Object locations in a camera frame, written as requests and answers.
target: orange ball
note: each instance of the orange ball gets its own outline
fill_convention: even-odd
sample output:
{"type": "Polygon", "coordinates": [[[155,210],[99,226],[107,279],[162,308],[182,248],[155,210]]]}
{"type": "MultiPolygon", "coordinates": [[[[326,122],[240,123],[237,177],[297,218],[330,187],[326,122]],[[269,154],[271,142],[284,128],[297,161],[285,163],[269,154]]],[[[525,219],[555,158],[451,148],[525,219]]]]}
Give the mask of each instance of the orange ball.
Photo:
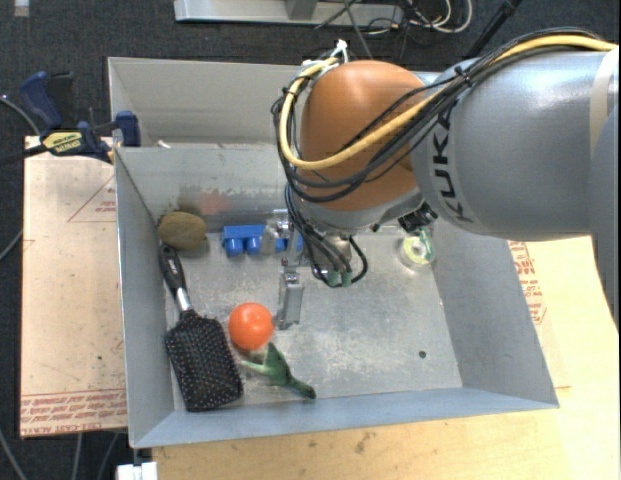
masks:
{"type": "Polygon", "coordinates": [[[274,333],[272,314],[256,302],[239,304],[230,313],[228,330],[232,342],[243,350],[263,347],[274,333]]]}

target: cardboard sheet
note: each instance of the cardboard sheet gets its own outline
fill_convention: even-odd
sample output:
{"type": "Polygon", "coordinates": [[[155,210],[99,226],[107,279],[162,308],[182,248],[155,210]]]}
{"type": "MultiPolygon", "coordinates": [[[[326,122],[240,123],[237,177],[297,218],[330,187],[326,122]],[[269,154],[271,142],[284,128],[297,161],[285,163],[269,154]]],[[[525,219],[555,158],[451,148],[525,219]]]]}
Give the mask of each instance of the cardboard sheet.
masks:
{"type": "Polygon", "coordinates": [[[114,168],[25,162],[22,437],[127,425],[114,168]]]}

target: gray metal bin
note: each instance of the gray metal bin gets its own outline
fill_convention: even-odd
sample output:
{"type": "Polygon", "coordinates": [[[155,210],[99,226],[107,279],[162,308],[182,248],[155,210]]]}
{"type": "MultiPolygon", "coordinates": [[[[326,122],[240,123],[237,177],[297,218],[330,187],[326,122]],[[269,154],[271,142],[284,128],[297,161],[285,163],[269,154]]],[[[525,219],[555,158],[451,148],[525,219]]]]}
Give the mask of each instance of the gray metal bin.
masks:
{"type": "Polygon", "coordinates": [[[269,110],[296,68],[113,58],[109,69],[113,114],[133,111],[143,133],[142,147],[119,148],[115,162],[131,446],[557,406],[508,244],[437,222],[431,267],[406,268],[403,232],[386,226],[358,235],[370,261],[361,283],[333,290],[300,271],[301,323],[274,341],[316,401],[242,372],[241,400],[186,412],[163,345],[177,310],[159,271],[157,223],[178,208],[208,223],[206,246],[182,255],[201,313],[225,324],[247,300],[276,310],[280,258],[228,258],[220,231],[285,207],[269,110]]]}

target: yellow cable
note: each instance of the yellow cable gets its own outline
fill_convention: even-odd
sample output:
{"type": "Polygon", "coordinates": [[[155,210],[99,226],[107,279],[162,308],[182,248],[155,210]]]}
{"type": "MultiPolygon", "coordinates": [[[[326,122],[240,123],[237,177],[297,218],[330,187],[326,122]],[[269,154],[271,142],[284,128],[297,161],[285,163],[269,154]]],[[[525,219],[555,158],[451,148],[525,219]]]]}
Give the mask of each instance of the yellow cable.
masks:
{"type": "MultiPolygon", "coordinates": [[[[494,62],[505,59],[511,55],[524,52],[527,50],[531,50],[533,48],[542,48],[544,46],[557,46],[557,45],[565,45],[565,46],[579,46],[583,48],[590,48],[591,50],[598,51],[610,51],[613,48],[616,48],[616,44],[608,43],[606,41],[600,41],[598,39],[592,39],[589,37],[576,36],[576,35],[559,35],[559,36],[550,36],[550,37],[541,37],[538,39],[532,39],[530,41],[526,41],[521,43],[510,50],[501,54],[494,62]]],[[[377,128],[375,131],[369,133],[365,137],[362,137],[361,140],[357,141],[355,144],[350,146],[335,155],[332,155],[328,158],[324,158],[323,160],[316,161],[307,161],[301,160],[294,156],[292,151],[290,150],[290,146],[288,145],[288,137],[286,133],[286,123],[288,120],[288,114],[290,113],[290,108],[292,107],[292,103],[294,98],[296,97],[296,91],[299,86],[303,83],[302,77],[312,76],[313,74],[321,71],[326,66],[334,64],[337,61],[335,57],[330,57],[326,59],[322,64],[312,65],[308,69],[303,70],[299,73],[299,80],[296,80],[289,89],[288,94],[284,98],[283,106],[281,109],[281,118],[279,121],[279,145],[281,147],[281,151],[285,159],[290,162],[292,165],[300,168],[300,169],[308,169],[308,170],[321,170],[327,169],[329,167],[333,167],[338,165],[349,158],[352,158],[357,153],[360,153],[364,149],[370,147],[375,142],[381,140],[385,135],[394,132],[404,126],[410,119],[412,119],[415,115],[419,113],[419,111],[426,106],[430,101],[436,97],[441,91],[445,90],[447,86],[439,89],[437,92],[427,97],[424,100],[421,100],[415,106],[406,110],[403,114],[398,115],[391,121],[388,121],[383,126],[377,128]]]]}

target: brush bristles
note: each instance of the brush bristles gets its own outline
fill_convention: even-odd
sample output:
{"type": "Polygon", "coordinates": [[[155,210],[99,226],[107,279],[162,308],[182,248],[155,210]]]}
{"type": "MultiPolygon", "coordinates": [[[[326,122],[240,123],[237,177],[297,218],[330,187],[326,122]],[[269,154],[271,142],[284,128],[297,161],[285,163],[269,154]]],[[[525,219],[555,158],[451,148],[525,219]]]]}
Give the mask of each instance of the brush bristles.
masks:
{"type": "Polygon", "coordinates": [[[184,311],[165,343],[188,411],[215,409],[241,397],[243,383],[217,320],[184,311]]]}

